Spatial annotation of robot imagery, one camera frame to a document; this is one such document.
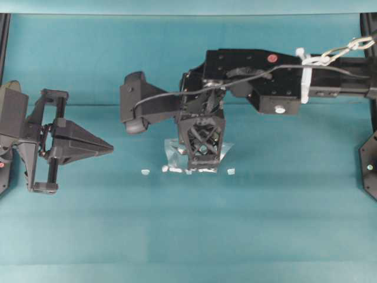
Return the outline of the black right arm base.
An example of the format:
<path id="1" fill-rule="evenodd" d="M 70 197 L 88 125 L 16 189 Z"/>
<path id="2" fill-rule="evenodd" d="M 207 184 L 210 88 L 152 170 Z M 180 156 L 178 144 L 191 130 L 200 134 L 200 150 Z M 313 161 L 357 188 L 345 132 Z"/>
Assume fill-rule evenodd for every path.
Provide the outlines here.
<path id="1" fill-rule="evenodd" d="M 377 198 L 376 183 L 376 131 L 359 148 L 359 158 L 361 162 L 362 183 L 365 192 L 374 200 Z"/>

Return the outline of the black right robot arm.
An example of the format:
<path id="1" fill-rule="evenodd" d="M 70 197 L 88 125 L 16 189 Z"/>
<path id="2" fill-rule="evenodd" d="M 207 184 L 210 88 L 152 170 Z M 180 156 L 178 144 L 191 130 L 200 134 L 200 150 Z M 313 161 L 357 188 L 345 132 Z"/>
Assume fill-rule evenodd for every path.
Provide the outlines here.
<path id="1" fill-rule="evenodd" d="M 297 114 L 310 97 L 376 97 L 376 58 L 340 58 L 327 67 L 305 68 L 299 57 L 266 50 L 209 50 L 182 76 L 178 139 L 188 168 L 215 169 L 226 127 L 226 93 L 246 99 L 262 114 Z"/>

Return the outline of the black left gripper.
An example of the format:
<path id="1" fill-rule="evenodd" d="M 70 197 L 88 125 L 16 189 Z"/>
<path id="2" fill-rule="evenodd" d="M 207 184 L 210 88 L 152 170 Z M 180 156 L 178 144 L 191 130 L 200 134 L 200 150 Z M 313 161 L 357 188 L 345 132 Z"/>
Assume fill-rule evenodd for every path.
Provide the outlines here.
<path id="1" fill-rule="evenodd" d="M 32 113 L 24 123 L 24 133 L 16 149 L 25 165 L 27 189 L 30 192 L 55 194 L 58 190 L 58 164 L 65 165 L 78 160 L 112 153 L 114 148 L 103 139 L 93 135 L 88 130 L 64 117 L 68 92 L 43 89 L 41 96 L 35 103 Z M 50 151 L 45 148 L 47 135 L 54 128 L 54 124 L 43 125 L 46 105 L 56 107 L 54 140 Z M 48 180 L 35 181 L 37 160 L 39 157 L 48 158 Z"/>

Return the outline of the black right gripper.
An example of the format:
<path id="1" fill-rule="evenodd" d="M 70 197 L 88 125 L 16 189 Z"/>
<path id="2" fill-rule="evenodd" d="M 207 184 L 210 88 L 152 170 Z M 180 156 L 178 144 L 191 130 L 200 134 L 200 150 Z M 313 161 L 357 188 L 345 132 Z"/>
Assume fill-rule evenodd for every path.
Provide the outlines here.
<path id="1" fill-rule="evenodd" d="M 217 169 L 226 121 L 222 89 L 182 95 L 176 116 L 179 143 L 186 148 L 189 169 Z"/>

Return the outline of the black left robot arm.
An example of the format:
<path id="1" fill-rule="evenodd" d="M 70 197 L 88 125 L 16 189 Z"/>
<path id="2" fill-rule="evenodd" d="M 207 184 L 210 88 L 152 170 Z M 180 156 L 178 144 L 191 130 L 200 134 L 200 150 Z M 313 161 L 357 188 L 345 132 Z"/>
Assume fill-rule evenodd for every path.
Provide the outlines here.
<path id="1" fill-rule="evenodd" d="M 112 145 L 64 117 L 66 91 L 43 89 L 31 114 L 18 81 L 1 86 L 1 191 L 9 186 L 17 151 L 25 165 L 27 189 L 53 195 L 59 166 L 113 152 Z"/>

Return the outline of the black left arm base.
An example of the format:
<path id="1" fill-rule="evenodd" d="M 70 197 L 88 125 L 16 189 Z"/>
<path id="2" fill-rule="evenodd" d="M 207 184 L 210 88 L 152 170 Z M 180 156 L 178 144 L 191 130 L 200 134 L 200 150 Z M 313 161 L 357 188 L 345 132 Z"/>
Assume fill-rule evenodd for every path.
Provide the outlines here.
<path id="1" fill-rule="evenodd" d="M 11 172 L 11 165 L 13 161 L 13 151 L 8 149 L 1 152 L 1 194 L 7 190 L 9 186 L 9 178 Z"/>

